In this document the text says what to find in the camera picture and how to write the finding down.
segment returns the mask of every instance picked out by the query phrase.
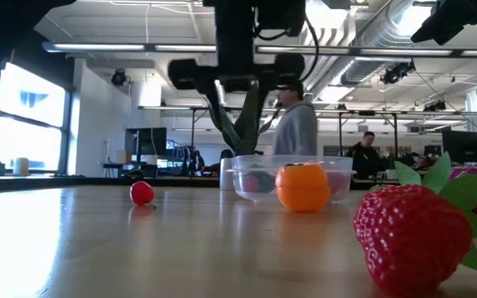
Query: white cup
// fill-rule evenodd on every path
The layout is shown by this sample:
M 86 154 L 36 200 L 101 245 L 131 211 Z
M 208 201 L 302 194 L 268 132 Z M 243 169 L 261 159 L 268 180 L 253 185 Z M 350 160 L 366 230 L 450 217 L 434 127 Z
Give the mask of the white cup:
M 235 190 L 233 186 L 233 173 L 228 172 L 231 169 L 231 158 L 223 158 L 220 161 L 220 189 Z

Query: strawberry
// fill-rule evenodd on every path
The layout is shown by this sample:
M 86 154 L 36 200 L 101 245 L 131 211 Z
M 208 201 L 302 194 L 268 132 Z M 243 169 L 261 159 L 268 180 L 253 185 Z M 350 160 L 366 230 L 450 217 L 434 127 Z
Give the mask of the strawberry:
M 455 272 L 473 238 L 465 215 L 420 185 L 366 194 L 353 227 L 375 283 L 401 296 L 435 290 Z

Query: wooden table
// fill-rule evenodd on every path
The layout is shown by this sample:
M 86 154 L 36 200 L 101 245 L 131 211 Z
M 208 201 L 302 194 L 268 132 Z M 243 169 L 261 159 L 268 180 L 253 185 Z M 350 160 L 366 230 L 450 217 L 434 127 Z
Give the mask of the wooden table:
M 386 297 L 351 226 L 363 195 L 293 214 L 214 189 L 157 189 L 156 210 L 128 187 L 1 193 L 0 297 Z M 476 298 L 477 273 L 442 290 Z

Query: cable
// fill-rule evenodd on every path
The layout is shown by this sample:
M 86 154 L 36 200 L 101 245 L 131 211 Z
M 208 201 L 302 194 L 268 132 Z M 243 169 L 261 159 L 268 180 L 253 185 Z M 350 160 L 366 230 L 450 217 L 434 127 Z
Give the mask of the cable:
M 314 27 L 312 26 L 311 21 L 309 21 L 307 16 L 305 16 L 305 22 L 308 26 L 308 29 L 311 31 L 312 39 L 314 40 L 314 47 L 316 48 L 316 53 L 314 54 L 314 60 L 312 61 L 310 69 L 305 74 L 305 76 L 301 78 L 301 82 L 305 82 L 305 80 L 308 79 L 309 76 L 311 76 L 312 71 L 318 63 L 318 58 L 320 57 L 320 41 L 318 40 L 318 35 L 316 35 L 316 30 L 314 30 Z
M 156 143 L 154 142 L 154 128 L 150 128 L 150 142 L 152 142 L 152 148 L 154 149 L 154 154 L 152 154 L 152 158 L 154 159 L 154 162 L 156 162 L 157 166 L 157 150 L 156 150 Z
M 384 85 L 384 89 L 380 89 L 380 82 L 382 82 L 382 84 Z M 387 86 L 381 79 L 378 79 L 378 80 L 377 80 L 377 89 L 378 89 L 378 91 L 384 93 L 384 92 L 386 92 L 386 90 L 388 90 L 389 88 L 388 88 L 388 86 Z
M 426 86 L 428 86 L 428 88 L 430 88 L 435 94 L 437 94 L 438 97 L 441 98 L 442 101 L 444 101 L 446 104 L 448 104 L 454 111 L 456 111 L 461 117 L 463 117 L 466 122 L 472 124 L 474 127 L 477 128 L 476 123 L 474 123 L 472 120 L 468 119 L 460 110 L 458 110 L 457 108 L 454 108 L 454 106 L 451 105 L 451 103 L 449 103 L 449 102 L 445 99 L 445 96 L 439 94 L 433 87 L 431 87 L 431 85 L 430 85 L 430 84 L 422 77 L 422 75 L 420 75 L 416 70 L 414 70 L 414 72 L 419 76 L 419 78 L 422 79 L 422 81 L 426 84 Z
M 260 39 L 262 39 L 263 41 L 275 41 L 276 39 L 278 39 L 278 38 L 280 38 L 280 37 L 283 37 L 283 36 L 285 36 L 286 34 L 287 34 L 287 31 L 283 31 L 283 32 L 281 32 L 281 33 L 279 33 L 279 34 L 276 34 L 276 35 L 274 35 L 274 36 L 265 37 L 265 36 L 262 36 L 262 35 L 260 34 L 260 32 L 259 32 L 259 33 L 257 33 L 257 37 L 260 38 Z
M 169 7 L 160 6 L 159 4 L 151 4 L 151 6 L 156 7 L 156 8 L 165 9 L 169 12 L 175 12 L 175 13 L 181 13 L 181 14 L 190 14 L 190 15 L 212 15 L 212 14 L 214 14 L 214 12 L 182 12 L 182 11 L 177 11 L 176 9 L 172 9 L 172 8 L 169 8 Z

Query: clear plastic bowl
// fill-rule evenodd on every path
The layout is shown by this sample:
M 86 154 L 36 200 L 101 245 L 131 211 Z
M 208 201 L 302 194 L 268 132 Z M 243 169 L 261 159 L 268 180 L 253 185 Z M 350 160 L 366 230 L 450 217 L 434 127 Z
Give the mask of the clear plastic bowl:
M 255 203 L 278 203 L 275 177 L 289 163 L 316 162 L 329 176 L 330 201 L 340 201 L 349 193 L 354 174 L 350 157 L 237 156 L 231 159 L 233 183 L 238 195 Z

